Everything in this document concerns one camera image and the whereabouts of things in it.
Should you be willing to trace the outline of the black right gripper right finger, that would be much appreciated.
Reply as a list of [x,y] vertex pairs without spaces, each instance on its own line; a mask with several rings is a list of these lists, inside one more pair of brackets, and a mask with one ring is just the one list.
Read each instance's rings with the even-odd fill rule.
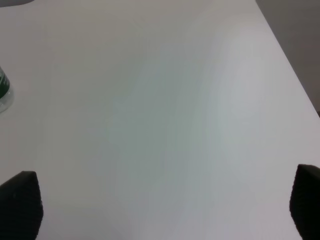
[[320,169],[299,164],[292,186],[289,211],[303,240],[320,238]]

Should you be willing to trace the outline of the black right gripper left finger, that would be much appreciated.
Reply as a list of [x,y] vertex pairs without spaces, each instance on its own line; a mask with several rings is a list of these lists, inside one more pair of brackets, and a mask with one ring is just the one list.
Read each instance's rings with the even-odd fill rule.
[[36,172],[21,171],[0,185],[0,238],[35,240],[44,216]]

